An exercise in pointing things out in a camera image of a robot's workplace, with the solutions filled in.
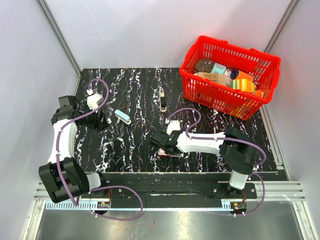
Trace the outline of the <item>beige and black stapler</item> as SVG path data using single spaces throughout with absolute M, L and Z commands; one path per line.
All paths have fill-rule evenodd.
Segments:
M 165 113 L 167 111 L 167 103 L 166 103 L 166 97 L 165 92 L 163 88 L 159 88 L 159 105 L 160 105 L 160 111 L 162 113 Z

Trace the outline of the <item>light blue stapler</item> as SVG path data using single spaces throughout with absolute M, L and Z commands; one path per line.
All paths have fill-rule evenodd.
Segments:
M 121 120 L 123 123 L 130 125 L 131 124 L 131 118 L 126 113 L 122 112 L 121 110 L 117 109 L 114 111 L 115 116 Z

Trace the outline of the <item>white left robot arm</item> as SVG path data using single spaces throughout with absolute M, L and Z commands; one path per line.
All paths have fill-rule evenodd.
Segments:
M 98 198 L 107 195 L 108 185 L 102 182 L 100 173 L 85 173 L 75 158 L 76 133 L 79 127 L 88 127 L 98 132 L 109 124 L 106 113 L 91 107 L 102 103 L 98 93 L 88 97 L 89 103 L 81 105 L 73 95 L 59 97 L 59 108 L 51 118 L 54 129 L 52 152 L 47 164 L 38 169 L 39 177 L 53 203 L 73 200 L 90 191 Z

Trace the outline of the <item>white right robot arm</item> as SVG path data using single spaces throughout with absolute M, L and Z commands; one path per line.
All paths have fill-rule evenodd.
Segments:
M 234 127 L 213 134 L 187 134 L 182 130 L 173 130 L 170 134 L 156 132 L 150 138 L 150 144 L 171 156 L 191 152 L 221 156 L 231 168 L 227 192 L 233 198 L 245 193 L 246 181 L 253 172 L 259 150 L 252 140 Z

